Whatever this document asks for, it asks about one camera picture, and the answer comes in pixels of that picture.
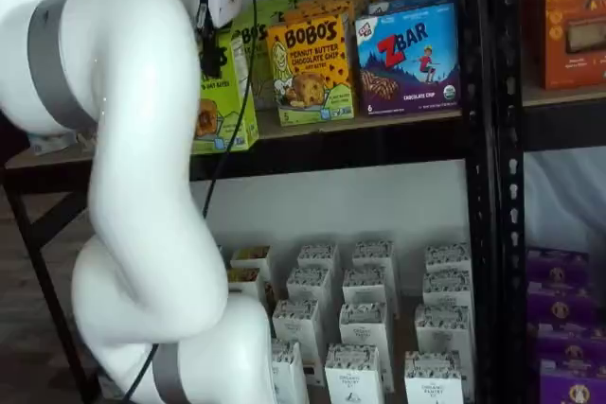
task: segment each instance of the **white small box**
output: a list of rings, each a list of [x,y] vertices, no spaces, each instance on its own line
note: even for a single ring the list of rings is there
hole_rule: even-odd
[[[335,243],[305,245],[301,248],[296,262],[300,268],[321,267],[330,270],[332,275],[332,301],[335,311],[338,312],[341,305],[343,305],[343,292],[341,291],[343,268],[339,247]]]
[[[230,269],[227,271],[227,285],[230,292],[243,293],[259,300],[269,311],[265,299],[265,287],[258,269]]]
[[[461,373],[453,354],[406,352],[406,396],[411,404],[463,404]]]
[[[373,265],[384,268],[389,306],[400,318],[400,275],[393,241],[360,241],[356,244],[352,260],[354,267]]]
[[[291,300],[317,300],[320,321],[329,343],[340,341],[337,310],[332,302],[332,276],[321,267],[296,267],[286,282]]]
[[[326,342],[317,300],[280,300],[277,302],[272,321],[279,340],[299,341],[307,383],[324,386],[323,361],[326,357]]]
[[[270,309],[276,307],[279,289],[269,246],[240,248],[232,256],[230,265],[236,269],[259,269],[265,288],[265,300]]]
[[[475,402],[475,362],[469,309],[419,305],[415,311],[415,328],[420,352],[458,353],[465,401]]]
[[[326,379],[331,404],[384,404],[374,345],[331,344]]]
[[[300,344],[272,340],[272,373],[277,404],[309,404]]]
[[[345,270],[343,296],[345,303],[385,303],[391,314],[382,267],[358,267]]]
[[[377,346],[383,389],[394,393],[393,328],[385,303],[345,304],[339,326],[344,344]]]
[[[441,272],[457,269],[470,273],[472,278],[472,255],[467,243],[453,243],[445,246],[428,246],[425,249],[427,272]]]

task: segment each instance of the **black shelf frame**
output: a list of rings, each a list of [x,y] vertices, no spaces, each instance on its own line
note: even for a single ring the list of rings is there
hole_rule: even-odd
[[[490,52],[489,0],[457,0],[462,116],[346,132],[325,132],[259,141],[248,152],[230,156],[224,178],[339,168],[385,166],[413,162],[465,159],[474,273],[477,400],[510,402],[502,397],[503,380],[499,326],[503,303],[502,254],[499,230],[498,162],[494,133],[494,92]],[[192,158],[190,178],[206,180],[217,156]],[[91,162],[8,168],[4,186],[29,258],[51,312],[82,402],[98,396],[95,377],[82,368],[69,323],[54,291],[42,248],[86,208]],[[23,196],[69,194],[36,222],[27,216]]]

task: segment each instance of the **black cable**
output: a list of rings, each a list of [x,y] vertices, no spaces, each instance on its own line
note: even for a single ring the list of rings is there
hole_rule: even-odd
[[[248,65],[248,78],[246,78],[246,88],[244,89],[244,101],[242,102],[242,107],[240,109],[240,115],[238,117],[238,122],[236,122],[236,129],[234,130],[234,133],[231,136],[231,139],[227,146],[227,150],[222,155],[221,160],[219,161],[219,164],[217,165],[217,168],[215,169],[215,172],[212,177],[212,181],[210,183],[210,187],[208,188],[208,192],[206,193],[205,207],[202,211],[205,218],[208,213],[208,206],[210,205],[210,200],[212,198],[212,194],[215,190],[215,184],[217,183],[217,180],[221,176],[221,172],[223,170],[223,167],[225,166],[225,162],[227,161],[227,156],[229,155],[232,148],[234,147],[234,143],[236,142],[236,137],[238,136],[238,130],[240,129],[242,120],[244,119],[244,112],[246,110],[246,102],[248,101],[248,93],[250,92],[250,85],[251,85],[250,75],[253,72],[253,63],[255,62],[255,51],[256,51],[256,45],[257,45],[257,30],[258,30],[258,27],[257,27],[257,0],[253,0],[253,24],[254,24],[254,28],[253,28],[254,33],[253,33],[253,41],[252,41],[252,47],[251,47],[251,53],[250,53],[250,61],[249,61],[249,65]],[[158,350],[158,346],[159,346],[159,344],[153,344],[151,346],[151,351],[148,354],[148,357],[145,359],[143,366],[141,366],[141,370],[139,371],[139,374],[137,374],[136,378],[134,379],[133,385],[131,385],[131,388],[129,388],[129,390],[126,392],[126,394],[124,394],[124,397],[122,397],[122,399],[120,400],[120,404],[129,404],[131,402],[131,397],[133,397],[133,394],[134,394],[136,388],[139,386],[139,383],[141,383],[141,380],[145,376],[145,373],[147,373],[148,369],[150,368],[150,365],[152,364],[153,357],[155,356],[155,353]]]
[[[217,167],[215,168],[215,172],[212,176],[212,181],[210,182],[210,186],[208,187],[208,192],[206,193],[205,206],[202,210],[202,215],[205,218],[206,218],[206,215],[208,214],[208,207],[210,205],[210,200],[212,198],[212,194],[215,190],[215,185],[217,184],[217,180],[219,179],[219,177],[221,176],[221,173],[223,172],[223,168],[225,166],[225,163],[227,162],[227,157],[229,156],[229,153],[230,153],[232,147],[234,146],[234,142],[236,142],[236,136],[238,136],[238,130],[240,129],[242,119],[244,118],[244,111],[246,109],[246,102],[248,101],[248,92],[250,91],[250,84],[251,84],[250,75],[253,72],[253,63],[255,62],[255,51],[256,51],[256,47],[257,47],[257,35],[258,35],[257,30],[258,30],[257,0],[253,0],[253,34],[252,34],[253,41],[252,41],[252,46],[251,46],[252,51],[250,54],[250,62],[248,64],[248,78],[246,80],[246,89],[244,90],[244,102],[242,103],[242,107],[240,110],[240,116],[238,117],[238,122],[236,123],[236,129],[234,130],[234,133],[231,136],[231,140],[229,141],[227,150],[221,156],[221,159],[220,159],[219,163],[217,164]]]

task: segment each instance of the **green snack box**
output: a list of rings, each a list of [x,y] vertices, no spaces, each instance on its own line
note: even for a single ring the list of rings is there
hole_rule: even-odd
[[[257,4],[258,35],[256,44],[255,64],[252,72],[251,90],[255,99],[255,108],[258,110],[274,109],[276,99],[274,96],[274,81],[272,68],[267,52],[267,28],[283,21],[284,11],[293,9],[299,0],[261,0]],[[246,50],[246,59],[250,61],[253,45],[254,13],[249,8],[240,14],[232,23],[232,38],[241,36]]]
[[[200,112],[192,148],[194,154],[222,153],[227,149],[244,102],[248,61],[242,38],[232,39],[228,31],[223,31],[218,33],[217,41],[222,53],[221,76],[212,78],[202,74]],[[257,140],[257,117],[253,94],[249,93],[232,150],[248,150]]]

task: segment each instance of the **purple box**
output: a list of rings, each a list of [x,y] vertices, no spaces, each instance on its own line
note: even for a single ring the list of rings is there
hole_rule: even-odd
[[[606,403],[606,365],[582,360],[541,360],[541,404]]]
[[[591,291],[557,283],[528,283],[526,313],[530,322],[564,324],[596,321],[596,301]]]
[[[606,327],[580,324],[539,324],[537,358],[606,360]]]
[[[575,251],[528,248],[526,280],[587,286],[589,283],[589,255]]]

